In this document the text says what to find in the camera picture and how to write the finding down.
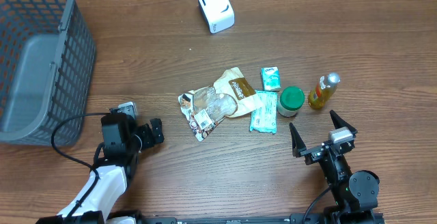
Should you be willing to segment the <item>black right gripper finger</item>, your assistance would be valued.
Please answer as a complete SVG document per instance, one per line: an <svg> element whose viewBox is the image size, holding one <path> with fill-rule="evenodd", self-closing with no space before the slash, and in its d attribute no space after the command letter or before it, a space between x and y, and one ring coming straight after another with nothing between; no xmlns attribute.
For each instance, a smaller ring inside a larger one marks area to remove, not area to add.
<svg viewBox="0 0 437 224"><path fill-rule="evenodd" d="M334 110L330 110L330 117L336 129L346 127L354 136L357 134L357 129L343 120Z"/></svg>
<svg viewBox="0 0 437 224"><path fill-rule="evenodd" d="M296 158L301 157L301 152L305 151L307 147L293 123L290 122L289 127L292 137L292 154Z"/></svg>

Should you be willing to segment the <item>yellow drink bottle grey cap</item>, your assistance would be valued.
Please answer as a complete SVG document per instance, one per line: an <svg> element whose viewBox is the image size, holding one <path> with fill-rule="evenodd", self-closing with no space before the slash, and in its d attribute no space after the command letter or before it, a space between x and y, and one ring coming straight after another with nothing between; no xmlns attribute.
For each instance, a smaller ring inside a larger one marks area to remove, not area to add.
<svg viewBox="0 0 437 224"><path fill-rule="evenodd" d="M312 109L321 109L337 90L341 78L336 72L321 76L318 84L307 97L308 104Z"/></svg>

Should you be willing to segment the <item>mint green tissue pack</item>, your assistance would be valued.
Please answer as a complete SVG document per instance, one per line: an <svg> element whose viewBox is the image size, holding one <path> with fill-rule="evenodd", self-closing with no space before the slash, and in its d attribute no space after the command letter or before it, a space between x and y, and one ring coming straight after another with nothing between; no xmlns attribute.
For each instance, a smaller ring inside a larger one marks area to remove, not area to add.
<svg viewBox="0 0 437 224"><path fill-rule="evenodd" d="M249 130L264 133L277 133L277 93L256 90L263 106L251 113Z"/></svg>

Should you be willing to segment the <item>green white can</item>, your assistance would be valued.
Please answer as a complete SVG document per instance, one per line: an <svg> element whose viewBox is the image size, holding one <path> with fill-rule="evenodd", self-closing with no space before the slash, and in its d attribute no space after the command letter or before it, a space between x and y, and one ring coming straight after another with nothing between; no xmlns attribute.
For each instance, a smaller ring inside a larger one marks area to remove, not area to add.
<svg viewBox="0 0 437 224"><path fill-rule="evenodd" d="M284 117L293 117L303 106L305 94L296 86L286 87L279 96L277 111Z"/></svg>

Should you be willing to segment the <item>teal white tissue pack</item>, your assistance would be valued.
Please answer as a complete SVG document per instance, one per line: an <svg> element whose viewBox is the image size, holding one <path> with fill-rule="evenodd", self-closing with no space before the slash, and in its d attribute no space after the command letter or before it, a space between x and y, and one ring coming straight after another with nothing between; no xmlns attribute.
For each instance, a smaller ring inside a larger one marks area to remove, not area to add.
<svg viewBox="0 0 437 224"><path fill-rule="evenodd" d="M261 69L264 91L277 92L281 88L279 69L276 66Z"/></svg>

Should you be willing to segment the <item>brown white snack bag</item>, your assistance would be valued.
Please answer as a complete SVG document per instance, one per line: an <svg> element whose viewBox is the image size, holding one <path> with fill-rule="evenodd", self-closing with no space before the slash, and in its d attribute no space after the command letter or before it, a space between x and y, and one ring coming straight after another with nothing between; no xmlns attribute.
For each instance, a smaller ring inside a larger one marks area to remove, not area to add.
<svg viewBox="0 0 437 224"><path fill-rule="evenodd" d="M224 119L241 117L264 106L238 67L224 71L213 84L178 96L182 114L198 141Z"/></svg>

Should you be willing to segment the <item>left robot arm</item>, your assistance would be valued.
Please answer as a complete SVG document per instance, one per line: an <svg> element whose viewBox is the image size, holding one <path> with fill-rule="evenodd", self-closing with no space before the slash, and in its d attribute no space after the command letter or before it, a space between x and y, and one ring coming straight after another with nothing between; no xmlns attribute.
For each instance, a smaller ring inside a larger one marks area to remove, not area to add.
<svg viewBox="0 0 437 224"><path fill-rule="evenodd" d="M93 163L62 152L55 144L55 135L69 121L89 117L69 117L55 127L51 146L61 156L89 168L89 179L72 202L55 216L42 217L37 224L145 223L138 210L112 212L116 201L131 185L142 151L161 144L165 138L158 118L138 125L135 116L114 109L100 113L103 142L96 148Z"/></svg>

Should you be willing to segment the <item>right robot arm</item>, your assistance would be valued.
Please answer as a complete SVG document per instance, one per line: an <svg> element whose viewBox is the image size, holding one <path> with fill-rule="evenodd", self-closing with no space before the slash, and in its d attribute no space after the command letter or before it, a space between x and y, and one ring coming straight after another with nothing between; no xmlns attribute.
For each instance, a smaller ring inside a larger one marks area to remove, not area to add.
<svg viewBox="0 0 437 224"><path fill-rule="evenodd" d="M318 163L328 188L317 196L303 214L291 214L291 223L383 224L382 214L374 213L378 207L379 177L372 171L353 173L345 154L354 149L357 129L343 120L334 110L330 117L335 127L328 140L314 148L307 148L296 127L289 124L292 137L292 154L303 157L306 165ZM335 200L334 206L323 213L311 214L314 205L328 192Z"/></svg>

